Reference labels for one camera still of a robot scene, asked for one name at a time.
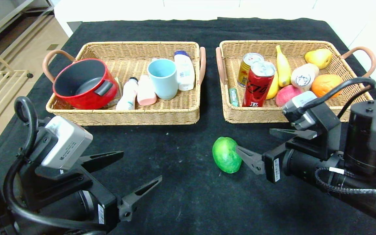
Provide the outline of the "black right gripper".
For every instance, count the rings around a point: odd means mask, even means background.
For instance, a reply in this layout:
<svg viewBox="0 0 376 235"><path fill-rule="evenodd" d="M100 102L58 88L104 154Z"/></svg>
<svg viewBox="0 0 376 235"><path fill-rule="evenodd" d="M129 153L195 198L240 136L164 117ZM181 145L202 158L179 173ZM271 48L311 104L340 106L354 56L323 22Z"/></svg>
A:
<svg viewBox="0 0 376 235"><path fill-rule="evenodd" d="M318 136L318 133L312 130L271 128L270 135L280 139L300 137L312 140ZM315 184L315 170L332 166L331 156L327 160L322 160L300 150L288 148L286 143L265 152L263 155L241 146L236 146L236 153L256 175L266 174L267 180L274 184L277 184L283 178L282 174L295 176L307 183Z"/></svg>

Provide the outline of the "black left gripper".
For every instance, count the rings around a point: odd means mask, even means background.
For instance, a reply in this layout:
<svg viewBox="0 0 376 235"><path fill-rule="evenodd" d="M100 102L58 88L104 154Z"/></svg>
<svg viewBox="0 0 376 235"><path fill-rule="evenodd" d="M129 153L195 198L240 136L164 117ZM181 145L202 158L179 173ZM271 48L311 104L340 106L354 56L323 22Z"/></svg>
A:
<svg viewBox="0 0 376 235"><path fill-rule="evenodd" d="M67 199L69 230L98 234L110 232L119 222L131 221L133 214L150 197L149 193L162 182L163 176L158 176L122 197L118 203L116 195L92 173L121 160L123 156L123 151L81 156L79 165L67 171L78 173L76 181L83 184Z"/></svg>

